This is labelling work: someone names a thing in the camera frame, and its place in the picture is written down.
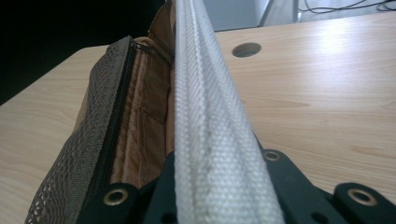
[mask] woven strap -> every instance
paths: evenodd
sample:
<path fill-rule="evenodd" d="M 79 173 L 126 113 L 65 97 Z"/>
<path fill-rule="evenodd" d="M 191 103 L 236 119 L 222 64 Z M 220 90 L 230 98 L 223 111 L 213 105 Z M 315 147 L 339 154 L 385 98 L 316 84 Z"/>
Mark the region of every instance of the woven strap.
<path fill-rule="evenodd" d="M 177 1 L 179 223 L 283 223 L 202 0 Z"/>

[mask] grommet hole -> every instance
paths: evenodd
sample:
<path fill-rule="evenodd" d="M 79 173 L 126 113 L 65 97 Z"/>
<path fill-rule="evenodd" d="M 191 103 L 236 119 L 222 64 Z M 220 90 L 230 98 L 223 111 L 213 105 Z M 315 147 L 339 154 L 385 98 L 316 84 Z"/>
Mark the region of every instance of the grommet hole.
<path fill-rule="evenodd" d="M 375 197 L 362 189 L 349 189 L 347 194 L 357 203 L 367 206 L 374 206 L 377 204 Z"/>
<path fill-rule="evenodd" d="M 125 189 L 113 189 L 105 195 L 104 203 L 110 206 L 123 203 L 128 198 L 128 191 Z"/>
<path fill-rule="evenodd" d="M 246 58 L 257 54 L 262 46 L 257 43 L 245 43 L 233 49 L 233 56 L 238 58 Z"/>

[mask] wooden desk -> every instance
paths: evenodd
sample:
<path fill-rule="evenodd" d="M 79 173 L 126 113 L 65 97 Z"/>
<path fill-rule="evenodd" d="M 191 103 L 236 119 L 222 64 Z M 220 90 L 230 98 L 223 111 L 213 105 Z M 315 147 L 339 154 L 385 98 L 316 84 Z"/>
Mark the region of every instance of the wooden desk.
<path fill-rule="evenodd" d="M 254 132 L 318 187 L 355 181 L 396 203 L 396 13 L 218 34 Z M 257 42 L 248 58 L 231 52 Z M 0 223 L 22 223 L 74 121 L 82 49 L 0 107 Z"/>

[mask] black zipper tape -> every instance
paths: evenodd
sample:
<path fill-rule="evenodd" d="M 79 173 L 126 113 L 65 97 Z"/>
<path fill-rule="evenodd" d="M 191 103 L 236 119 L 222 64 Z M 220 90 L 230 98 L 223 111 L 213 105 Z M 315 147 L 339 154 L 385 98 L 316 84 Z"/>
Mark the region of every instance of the black zipper tape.
<path fill-rule="evenodd" d="M 131 39 L 120 78 L 120 85 L 117 89 L 117 96 L 113 105 L 113 111 L 111 112 L 111 117 L 107 126 L 104 143 L 102 145 L 99 159 L 93 172 L 91 184 L 87 190 L 83 207 L 86 206 L 88 201 L 96 194 L 98 190 L 106 185 L 109 185 L 109 178 L 115 156 L 114 148 L 117 144 L 122 112 L 129 88 L 129 82 L 132 76 L 136 51 L 136 42 Z"/>

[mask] black wire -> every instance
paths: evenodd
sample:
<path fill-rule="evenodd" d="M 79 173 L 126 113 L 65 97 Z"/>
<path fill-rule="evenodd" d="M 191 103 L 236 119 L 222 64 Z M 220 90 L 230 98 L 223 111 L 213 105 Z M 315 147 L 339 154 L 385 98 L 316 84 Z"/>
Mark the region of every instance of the black wire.
<path fill-rule="evenodd" d="M 396 11 L 396 8 L 391 8 L 391 7 L 387 6 L 387 3 L 389 3 L 389 2 L 394 2 L 394 1 L 387 0 L 387 1 L 383 2 L 381 5 L 376 6 L 376 10 L 378 10 L 378 11 Z"/>
<path fill-rule="evenodd" d="M 342 10 L 342 8 L 354 7 L 354 6 L 356 6 L 356 5 L 360 4 L 360 3 L 363 3 L 365 1 L 366 0 L 362 0 L 362 1 L 359 1 L 358 3 L 354 3 L 354 4 L 346 6 L 346 7 L 313 7 L 313 8 L 311 8 L 308 5 L 308 2 L 306 0 L 304 0 L 305 6 L 306 6 L 307 9 L 299 9 L 299 10 L 302 11 L 302 12 L 310 11 L 312 13 L 327 13 L 327 12 L 332 12 L 332 11 L 336 11 L 336 10 Z M 315 12 L 314 11 L 314 10 L 318 10 L 318 9 L 319 10 L 329 9 L 329 11 L 325 11 L 325 12 Z"/>
<path fill-rule="evenodd" d="M 379 3 L 374 3 L 374 4 L 370 4 L 370 5 L 365 5 L 365 6 L 360 6 L 360 7 L 355 7 L 356 5 L 365 2 L 366 0 L 362 0 L 359 1 L 357 3 L 354 3 L 352 5 L 349 6 L 345 6 L 345 7 L 310 7 L 308 5 L 307 0 L 304 0 L 305 6 L 307 9 L 300 9 L 300 11 L 302 12 L 306 12 L 306 11 L 310 11 L 312 13 L 316 13 L 316 14 L 322 14 L 322 13 L 329 13 L 329 12 L 334 12 L 334 11 L 338 11 L 338 10 L 350 10 L 350 9 L 357 9 L 357 8 L 363 8 L 363 7 L 372 7 L 372 6 L 376 6 L 376 9 L 379 11 L 394 11 L 396 10 L 396 8 L 390 8 L 386 5 L 386 3 L 389 2 L 395 2 L 396 0 L 385 0 L 383 2 L 379 2 Z"/>

